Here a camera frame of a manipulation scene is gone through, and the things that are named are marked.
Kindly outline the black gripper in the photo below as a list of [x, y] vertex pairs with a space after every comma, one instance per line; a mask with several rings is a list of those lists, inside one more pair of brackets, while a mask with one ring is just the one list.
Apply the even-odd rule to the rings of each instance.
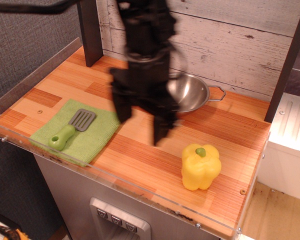
[[128, 61], [127, 69], [110, 68], [112, 101], [117, 117], [124, 123], [132, 116], [132, 106], [140, 106], [154, 116], [153, 145], [165, 138], [177, 121], [179, 105], [167, 90], [170, 57]]

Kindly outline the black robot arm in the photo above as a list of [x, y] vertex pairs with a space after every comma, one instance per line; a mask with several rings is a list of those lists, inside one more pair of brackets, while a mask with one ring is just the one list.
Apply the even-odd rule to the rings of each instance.
[[170, 58], [169, 39], [176, 20], [165, 0], [118, 0], [125, 29], [124, 55], [128, 68], [111, 68], [112, 100], [121, 123], [139, 106], [153, 115], [153, 144], [165, 138], [177, 121], [179, 105], [167, 90]]

